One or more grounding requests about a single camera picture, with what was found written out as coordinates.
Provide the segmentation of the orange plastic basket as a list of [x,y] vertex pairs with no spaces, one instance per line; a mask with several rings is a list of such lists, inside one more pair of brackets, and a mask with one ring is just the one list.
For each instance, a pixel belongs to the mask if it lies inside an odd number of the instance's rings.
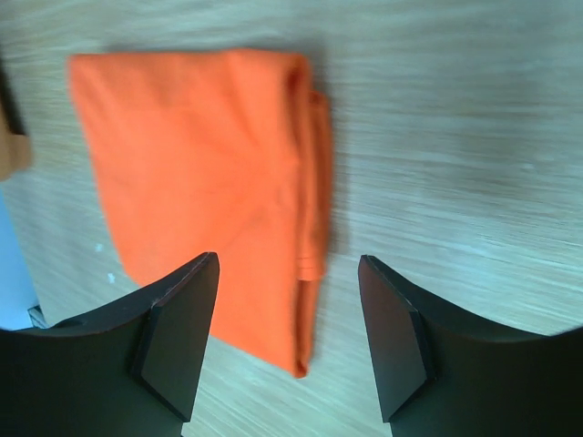
[[33,155],[29,135],[20,115],[15,95],[10,87],[5,63],[1,61],[1,180],[9,179],[17,171],[32,165]]

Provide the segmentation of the aluminium rail frame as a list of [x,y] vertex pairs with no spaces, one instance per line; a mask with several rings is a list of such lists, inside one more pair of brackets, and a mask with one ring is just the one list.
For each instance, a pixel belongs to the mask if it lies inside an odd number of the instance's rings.
[[48,328],[45,316],[39,305],[35,305],[34,307],[29,308],[27,312],[31,320],[31,323],[35,328],[39,329]]

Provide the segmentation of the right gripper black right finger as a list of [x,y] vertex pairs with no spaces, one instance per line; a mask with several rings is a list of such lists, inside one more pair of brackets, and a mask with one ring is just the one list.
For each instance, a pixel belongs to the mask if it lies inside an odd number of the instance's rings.
[[383,421],[395,436],[579,436],[582,331],[488,320],[364,255],[361,303]]

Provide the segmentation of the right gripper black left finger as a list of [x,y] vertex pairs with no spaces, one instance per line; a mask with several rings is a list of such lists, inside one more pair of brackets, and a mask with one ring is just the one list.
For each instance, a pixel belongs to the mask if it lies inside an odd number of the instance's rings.
[[179,436],[191,420],[218,256],[48,329],[1,333],[4,436]]

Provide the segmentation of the orange t-shirt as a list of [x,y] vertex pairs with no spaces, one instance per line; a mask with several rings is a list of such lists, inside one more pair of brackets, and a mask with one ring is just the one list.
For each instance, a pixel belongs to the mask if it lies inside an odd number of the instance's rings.
[[121,264],[147,285],[202,252],[211,334],[308,374],[331,232],[329,102],[299,53],[77,54],[68,87]]

